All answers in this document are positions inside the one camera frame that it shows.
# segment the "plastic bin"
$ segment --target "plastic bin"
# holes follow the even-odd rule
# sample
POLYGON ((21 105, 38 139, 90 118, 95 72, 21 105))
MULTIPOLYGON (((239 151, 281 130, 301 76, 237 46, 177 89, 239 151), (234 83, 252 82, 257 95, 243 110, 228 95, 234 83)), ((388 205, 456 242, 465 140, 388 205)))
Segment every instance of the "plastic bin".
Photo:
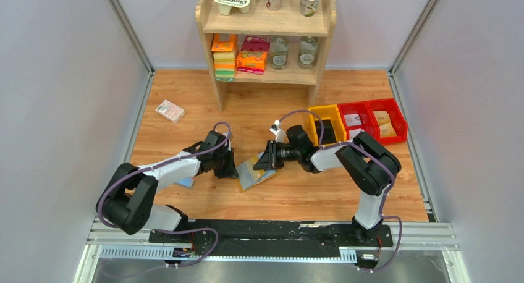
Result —
POLYGON ((370 134, 373 138, 376 138, 380 132, 378 123, 376 122, 375 116, 371 111, 367 102, 356 102, 356 103, 343 103, 338 104, 340 118, 346 130, 346 140, 349 140, 351 130, 363 129, 365 132, 370 134), (346 124, 344 115, 347 114, 358 114, 360 117, 361 125, 348 126, 346 124))
MULTIPOLYGON (((342 119, 340 118, 339 108, 336 104, 309 107, 308 110, 319 115, 320 118, 322 118, 322 120, 326 120, 326 119, 331 120, 331 125, 335 133, 335 140, 337 142, 347 140, 346 139, 347 134, 345 131, 345 127, 342 123, 342 119)), ((309 114, 307 127, 309 128, 309 130, 311 131, 311 134, 313 135, 312 141, 314 144, 317 144, 318 142, 318 134, 317 134, 316 127, 315 127, 316 120, 318 119, 315 116, 309 114)))
MULTIPOLYGON (((408 124, 402 116, 399 105, 395 99, 376 99, 373 101, 368 101, 368 106, 373 111, 387 111, 389 118, 391 118, 391 124, 393 129, 397 133, 396 137, 381 138, 379 132, 373 136, 380 144, 394 144, 402 143, 407 140, 408 137, 408 124)), ((378 127, 378 122, 375 119, 375 116, 371 116, 373 123, 378 127)))

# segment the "shelf board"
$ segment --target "shelf board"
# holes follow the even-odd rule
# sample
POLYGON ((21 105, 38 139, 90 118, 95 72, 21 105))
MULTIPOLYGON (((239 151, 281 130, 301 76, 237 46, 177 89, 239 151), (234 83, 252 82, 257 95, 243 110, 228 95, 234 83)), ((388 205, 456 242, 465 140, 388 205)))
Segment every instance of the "shelf board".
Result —
POLYGON ((300 0, 283 0, 278 11, 268 10, 266 0, 251 0, 250 10, 242 14, 233 8, 228 16, 218 12, 218 3, 211 3, 207 19, 202 22, 204 33, 251 33, 256 35, 329 36, 326 11, 321 1, 316 14, 305 17, 300 13, 300 0))
POLYGON ((284 70, 274 70, 267 64, 264 75, 236 72, 235 82, 261 82, 280 84, 316 85, 318 66, 302 69, 298 66, 298 44, 289 44, 287 66, 284 70))

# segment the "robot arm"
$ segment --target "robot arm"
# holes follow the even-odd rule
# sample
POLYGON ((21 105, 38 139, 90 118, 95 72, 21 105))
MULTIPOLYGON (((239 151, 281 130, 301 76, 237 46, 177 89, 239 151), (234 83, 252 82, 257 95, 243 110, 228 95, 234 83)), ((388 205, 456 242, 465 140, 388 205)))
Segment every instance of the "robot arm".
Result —
MULTIPOLYGON (((382 224, 382 200, 389 185, 390 176, 374 161, 366 162, 354 147, 332 145, 327 148, 313 146, 302 126, 287 130, 289 143, 269 140, 266 151, 254 165, 254 169, 281 169, 285 161, 298 161, 302 168, 311 173, 343 167, 360 188, 360 201, 356 215, 355 235, 359 240, 372 237, 382 224)), ((399 160, 380 145, 368 133, 359 133, 353 143, 376 158, 394 177, 402 168, 399 160)))
POLYGON ((178 226, 182 220, 179 210, 153 204, 156 193, 167 186, 210 170, 213 170, 218 178, 239 176, 230 140, 212 130, 205 141, 199 141, 164 161, 138 167, 130 163, 121 164, 105 191, 124 176, 148 167, 151 168, 150 171, 138 173, 111 190, 102 206, 103 216, 129 235, 142 228, 174 230, 178 226), (224 140, 228 141, 220 148, 202 154, 224 140), (197 153, 200 155, 175 161, 176 158, 197 153), (134 190, 133 195, 127 194, 126 189, 134 190))

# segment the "bottle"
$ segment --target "bottle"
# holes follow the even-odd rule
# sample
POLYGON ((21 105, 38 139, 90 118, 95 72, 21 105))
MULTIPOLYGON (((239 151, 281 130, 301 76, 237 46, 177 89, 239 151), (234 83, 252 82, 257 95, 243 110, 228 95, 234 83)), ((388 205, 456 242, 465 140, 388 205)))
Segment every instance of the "bottle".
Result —
POLYGON ((287 65, 289 42, 285 36, 275 36, 269 47, 269 65, 275 70, 283 70, 287 65))
POLYGON ((298 50, 298 66, 309 69, 316 64, 316 53, 318 50, 317 37, 301 37, 298 50))

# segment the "gray floor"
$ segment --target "gray floor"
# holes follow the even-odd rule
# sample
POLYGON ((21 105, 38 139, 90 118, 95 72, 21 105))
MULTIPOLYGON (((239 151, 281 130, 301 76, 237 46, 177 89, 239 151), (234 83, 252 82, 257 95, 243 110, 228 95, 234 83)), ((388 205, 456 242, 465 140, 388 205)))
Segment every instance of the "gray floor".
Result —
MULTIPOLYGON (((381 261, 389 259, 383 252, 381 261)), ((203 261, 188 268, 158 269, 129 279, 111 279, 100 273, 124 276, 162 265, 158 260, 101 260, 93 282, 212 282, 212 283, 277 283, 277 282, 387 282, 449 283, 442 253, 439 251, 400 251, 387 269, 374 274, 357 271, 354 265, 338 263, 253 263, 203 261)))

